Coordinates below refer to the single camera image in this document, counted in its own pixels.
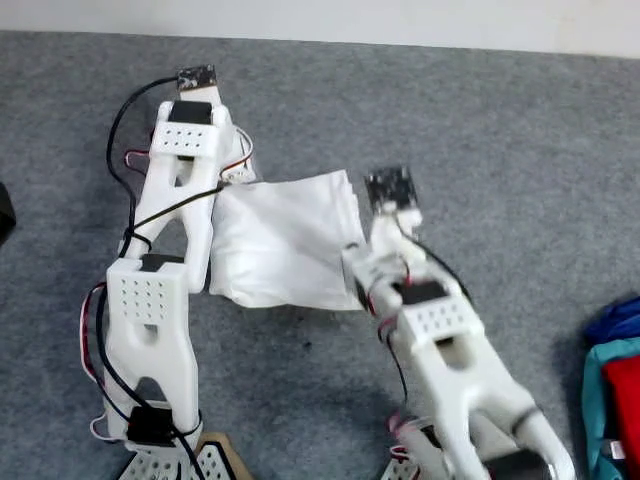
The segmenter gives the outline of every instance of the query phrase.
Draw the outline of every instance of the blue fabric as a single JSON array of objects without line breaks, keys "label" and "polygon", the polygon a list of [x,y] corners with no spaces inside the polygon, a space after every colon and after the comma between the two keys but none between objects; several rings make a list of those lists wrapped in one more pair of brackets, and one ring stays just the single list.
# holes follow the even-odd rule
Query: blue fabric
[{"label": "blue fabric", "polygon": [[592,345],[640,337],[640,297],[607,307],[584,333]]},{"label": "blue fabric", "polygon": [[601,454],[607,424],[606,384],[602,367],[612,360],[640,355],[640,338],[596,345],[587,355],[582,383],[582,419],[587,437],[587,462],[592,480],[623,480],[614,462]]}]

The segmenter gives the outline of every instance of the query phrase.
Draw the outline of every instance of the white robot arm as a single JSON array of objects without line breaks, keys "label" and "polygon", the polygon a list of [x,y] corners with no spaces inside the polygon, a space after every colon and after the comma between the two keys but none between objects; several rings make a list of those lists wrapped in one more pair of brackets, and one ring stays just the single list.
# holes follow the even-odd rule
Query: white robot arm
[{"label": "white robot arm", "polygon": [[548,476],[535,478],[574,480],[569,454],[501,362],[466,290],[413,238],[422,218],[408,170],[374,172],[367,187],[375,210],[370,243],[345,249],[345,277],[364,308],[393,327],[391,344],[404,350],[424,387],[437,441],[411,423],[390,425],[421,478],[498,478],[496,457],[524,451],[548,467]]},{"label": "white robot arm", "polygon": [[[182,70],[176,80],[180,99],[159,108],[135,224],[107,271],[106,345],[100,334],[104,292],[97,330],[110,437],[167,462],[172,471],[180,462],[183,478],[189,478],[202,430],[189,294],[205,285],[218,185],[252,181],[255,171],[251,140],[221,103],[213,67]],[[150,253],[173,219],[182,222],[188,238],[184,258]],[[164,400],[142,399],[135,392],[143,378],[158,384]]]}]

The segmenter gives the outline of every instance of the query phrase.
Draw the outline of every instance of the cable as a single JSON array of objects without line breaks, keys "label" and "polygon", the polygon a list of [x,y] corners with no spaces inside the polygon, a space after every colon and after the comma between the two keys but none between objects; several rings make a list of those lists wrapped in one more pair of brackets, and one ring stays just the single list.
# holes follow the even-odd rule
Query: cable
[{"label": "cable", "polygon": [[398,216],[397,215],[394,215],[394,218],[395,218],[395,221],[396,221],[396,225],[398,226],[398,230],[400,230],[400,234],[404,238],[409,240],[411,243],[413,243],[416,247],[421,249],[429,257],[433,258],[442,268],[444,268],[446,270],[446,272],[449,275],[451,275],[453,278],[455,278],[456,282],[458,282],[458,284],[460,285],[460,289],[462,290],[462,293],[464,294],[464,296],[467,297],[467,299],[469,300],[470,303],[473,303],[473,300],[471,299],[471,294],[469,293],[469,290],[467,289],[466,285],[462,282],[462,280],[460,279],[460,277],[458,276],[456,271],[453,268],[451,268],[447,264],[447,262],[442,260],[438,255],[436,255],[433,250],[431,250],[429,247],[427,247],[423,243],[420,243],[417,239],[413,238],[411,235],[409,235],[407,232],[405,232],[404,229],[400,226],[400,221],[398,220]]},{"label": "cable", "polygon": [[106,285],[107,284],[105,282],[100,282],[89,290],[82,301],[82,306],[80,307],[80,328],[78,329],[80,334],[80,363],[82,364],[84,373],[86,373],[94,382],[97,382],[98,379],[96,371],[91,363],[91,357],[89,356],[89,307],[91,306],[91,297],[93,294],[104,288]]},{"label": "cable", "polygon": [[[107,149],[105,152],[105,157],[109,173],[120,185],[122,185],[122,188],[124,188],[124,190],[127,192],[127,195],[129,196],[129,225],[125,232],[133,233],[133,224],[135,223],[136,218],[137,199],[135,193],[133,192],[133,189],[131,188],[131,185],[129,185],[129,183],[118,174],[115,166],[113,165],[113,144],[115,141],[116,133],[118,131],[118,126],[120,125],[120,122],[122,121],[122,118],[124,117],[126,111],[142,94],[154,87],[157,87],[158,85],[164,85],[166,83],[175,82],[177,80],[178,77],[176,76],[159,78],[158,80],[154,80],[153,82],[140,87],[135,92],[133,92],[129,96],[129,98],[122,104],[120,110],[118,110],[118,113],[113,120],[113,123],[111,124],[111,130],[109,130],[109,138],[107,139]],[[122,245],[122,249],[118,253],[118,257],[124,257],[127,249],[129,248],[129,245],[131,244],[131,238],[132,237],[130,234],[125,234],[124,243]]]},{"label": "cable", "polygon": [[[105,398],[105,400],[109,402],[109,405],[113,407],[113,410],[120,417],[122,417],[125,421],[128,422],[129,417],[127,417],[124,414],[124,412],[118,408],[118,406],[114,403],[111,397],[109,397],[109,395],[107,394],[107,391],[105,390],[105,387],[104,387],[104,379],[98,377],[96,370],[93,367],[93,363],[91,362],[91,356],[89,355],[89,326],[88,326],[89,321],[88,319],[89,319],[89,307],[91,306],[91,298],[95,292],[97,292],[98,290],[104,289],[106,286],[107,284],[105,282],[98,283],[91,290],[89,290],[89,292],[84,298],[84,301],[82,302],[82,307],[80,308],[80,328],[79,328],[80,362],[82,363],[82,369],[87,374],[87,376],[91,380],[93,380],[96,383],[96,385],[98,385],[98,388],[100,389],[100,392],[102,393],[102,396]],[[97,434],[97,432],[93,430],[93,428],[95,427],[95,423],[98,422],[100,418],[101,417],[98,417],[98,419],[94,419],[91,422],[91,424],[89,424],[89,430],[91,430],[91,433],[96,438],[99,438],[100,440],[104,440],[104,438],[100,438],[101,435]]]},{"label": "cable", "polygon": [[391,344],[391,334],[395,331],[396,328],[396,318],[387,318],[386,320],[380,322],[378,326],[378,339],[380,342],[384,342],[391,353],[391,357],[393,358],[393,362],[398,369],[398,374],[400,375],[400,382],[402,383],[402,393],[404,399],[402,401],[402,405],[387,418],[387,428],[391,434],[395,436],[396,431],[400,428],[404,423],[401,413],[406,410],[407,404],[409,403],[409,390],[407,388],[407,380],[405,379],[404,372],[402,371],[402,366],[400,365],[400,361],[396,355],[396,352],[393,350],[393,345]]},{"label": "cable", "polygon": [[[127,383],[122,379],[122,377],[118,375],[118,372],[116,372],[115,368],[113,368],[113,365],[109,361],[109,357],[107,356],[107,349],[104,342],[103,325],[102,325],[106,301],[107,301],[107,289],[104,288],[102,292],[100,292],[100,297],[98,298],[98,308],[96,311],[96,336],[98,340],[98,353],[100,354],[100,359],[102,360],[104,368],[107,370],[107,372],[109,372],[109,375],[111,375],[113,380],[120,386],[120,388],[122,388],[122,390],[125,391],[127,395],[129,395],[129,397],[133,401],[138,403],[142,408],[150,409],[150,411],[155,412],[155,409],[149,404],[149,402],[143,399],[140,395],[138,395],[135,392],[135,390],[133,390],[131,387],[129,387],[129,385],[127,385]],[[189,443],[187,442],[185,435],[176,428],[173,422],[171,423],[171,430],[172,430],[172,433],[175,434],[176,438],[178,439],[178,441],[180,442],[184,450],[186,451],[187,456],[189,457],[189,461],[191,462],[191,465],[193,465],[193,468],[195,469],[195,472],[198,478],[200,480],[205,480],[204,473],[202,472],[202,469],[198,464],[198,459],[196,458],[196,455],[193,452],[192,448],[189,446]]]},{"label": "cable", "polygon": [[191,195],[190,197],[185,198],[181,202],[178,202],[178,203],[176,203],[174,205],[171,205],[170,207],[165,208],[164,210],[160,210],[158,213],[154,213],[150,217],[145,218],[144,220],[136,223],[133,226],[133,231],[135,231],[137,228],[140,228],[143,225],[146,225],[149,222],[153,222],[154,220],[162,217],[163,215],[166,215],[167,213],[171,213],[174,210],[177,210],[178,208],[184,207],[188,203],[195,202],[196,200],[199,200],[199,199],[204,198],[204,197],[209,197],[211,195],[215,195],[216,193],[220,193],[223,189],[224,189],[224,187],[220,186],[220,187],[212,188],[211,190],[207,190],[205,192],[200,192],[200,193],[196,193],[195,195]]},{"label": "cable", "polygon": [[107,412],[104,412],[99,417],[96,417],[93,420],[91,420],[91,423],[89,423],[89,431],[91,432],[91,435],[93,435],[98,440],[102,440],[103,442],[106,442],[106,443],[117,443],[117,442],[119,442],[120,440],[117,439],[117,438],[105,437],[104,435],[101,435],[100,433],[98,433],[98,430],[96,429],[96,424],[98,422],[101,422],[105,418],[107,418]]},{"label": "cable", "polygon": [[247,142],[248,152],[244,153],[244,145],[242,144],[242,140],[240,140],[240,146],[242,147],[242,153],[243,153],[242,157],[240,158],[240,160],[236,160],[232,164],[227,165],[222,170],[220,170],[220,178],[222,178],[222,174],[224,172],[226,172],[227,170],[231,170],[232,168],[237,167],[238,165],[242,165],[243,163],[246,163],[249,160],[249,158],[251,158],[251,155],[253,155],[253,140],[251,139],[249,134],[245,132],[243,129],[241,129],[240,127],[236,127],[236,130],[240,134],[240,136],[242,136],[244,140]]}]

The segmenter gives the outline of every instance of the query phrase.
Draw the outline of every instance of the white fabric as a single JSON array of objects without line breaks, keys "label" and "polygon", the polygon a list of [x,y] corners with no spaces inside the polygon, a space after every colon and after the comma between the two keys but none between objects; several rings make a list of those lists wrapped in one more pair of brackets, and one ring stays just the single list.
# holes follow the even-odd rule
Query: white fabric
[{"label": "white fabric", "polygon": [[364,242],[344,170],[286,183],[234,185],[213,212],[211,293],[244,307],[356,310],[341,250]]}]

